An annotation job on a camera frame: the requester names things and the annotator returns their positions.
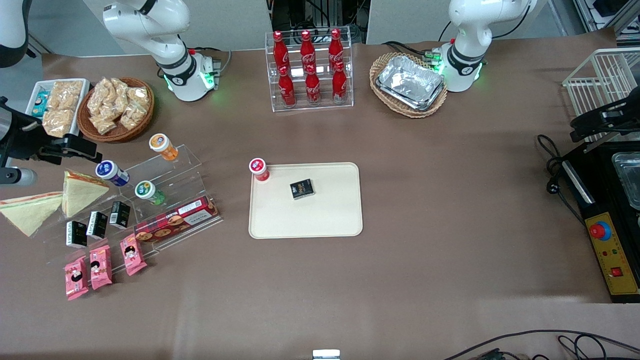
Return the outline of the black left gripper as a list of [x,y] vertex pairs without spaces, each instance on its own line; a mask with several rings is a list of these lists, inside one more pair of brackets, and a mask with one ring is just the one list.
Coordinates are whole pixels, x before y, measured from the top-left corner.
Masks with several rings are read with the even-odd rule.
[[628,96],[606,105],[600,112],[585,112],[570,121],[573,129],[570,132],[570,139],[573,143],[580,142],[587,137],[602,133],[603,130],[621,135],[638,132],[639,116],[639,98]]

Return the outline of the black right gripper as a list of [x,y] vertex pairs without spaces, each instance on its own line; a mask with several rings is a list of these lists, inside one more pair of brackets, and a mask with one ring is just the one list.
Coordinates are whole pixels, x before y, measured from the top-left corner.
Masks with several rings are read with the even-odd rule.
[[98,144],[75,134],[65,134],[63,137],[51,139],[38,118],[16,111],[7,105],[7,101],[6,97],[0,98],[2,167],[7,166],[10,158],[28,159],[44,146],[45,154],[50,157],[78,157],[91,162],[102,162]]

